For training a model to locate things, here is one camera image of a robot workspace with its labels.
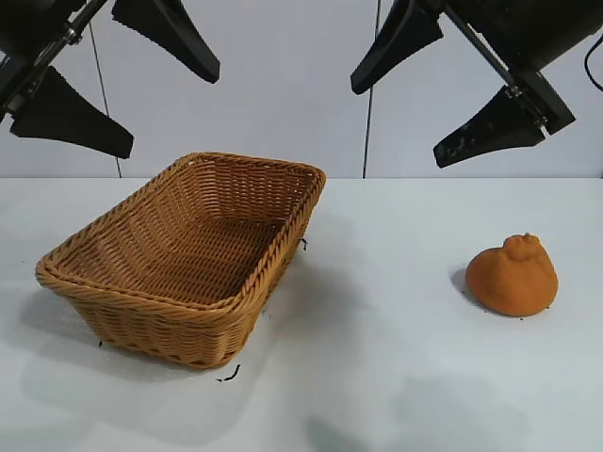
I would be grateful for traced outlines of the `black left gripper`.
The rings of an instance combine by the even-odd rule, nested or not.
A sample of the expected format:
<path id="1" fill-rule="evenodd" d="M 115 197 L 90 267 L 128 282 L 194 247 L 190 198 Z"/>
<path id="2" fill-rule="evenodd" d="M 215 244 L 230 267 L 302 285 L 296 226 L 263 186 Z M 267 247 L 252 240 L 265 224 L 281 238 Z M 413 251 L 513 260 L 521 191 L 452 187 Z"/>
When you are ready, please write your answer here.
<path id="1" fill-rule="evenodd" d="M 134 137 L 83 98 L 52 66 L 81 41 L 104 1 L 1 3 L 1 115 L 16 137 L 76 144 L 115 157 L 130 156 Z M 114 21 L 162 47 L 204 81 L 220 79 L 220 61 L 181 1 L 117 0 Z"/>

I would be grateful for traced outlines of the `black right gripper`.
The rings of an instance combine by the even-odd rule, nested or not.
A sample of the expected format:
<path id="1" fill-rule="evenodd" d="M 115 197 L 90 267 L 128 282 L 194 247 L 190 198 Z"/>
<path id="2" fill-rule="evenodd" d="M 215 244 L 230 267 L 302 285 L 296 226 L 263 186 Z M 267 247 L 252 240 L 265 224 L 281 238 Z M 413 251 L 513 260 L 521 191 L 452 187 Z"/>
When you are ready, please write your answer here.
<path id="1" fill-rule="evenodd" d="M 350 76 L 352 91 L 366 92 L 404 59 L 442 39 L 438 18 L 443 11 L 443 1 L 396 0 Z M 501 88 L 434 146 L 440 169 L 486 153 L 536 146 L 545 139 L 541 127 L 553 135 L 574 122 L 542 69 L 602 28 L 600 1 L 447 1 L 446 14 L 459 29 L 478 35 L 470 40 L 486 58 L 501 62 L 509 88 Z"/>

